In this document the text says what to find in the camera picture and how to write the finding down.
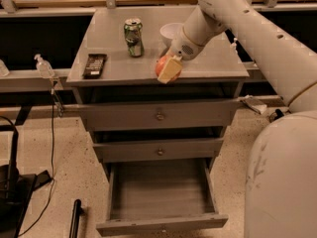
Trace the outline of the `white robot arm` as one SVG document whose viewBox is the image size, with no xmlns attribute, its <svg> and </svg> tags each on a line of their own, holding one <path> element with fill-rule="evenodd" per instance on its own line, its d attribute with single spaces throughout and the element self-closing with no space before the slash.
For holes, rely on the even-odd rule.
<svg viewBox="0 0 317 238">
<path fill-rule="evenodd" d="M 207 43 L 230 30 L 288 107 L 250 152 L 245 238 L 317 238 L 317 54 L 263 17 L 250 0 L 198 0 L 156 65 L 158 80 L 180 75 Z"/>
</svg>

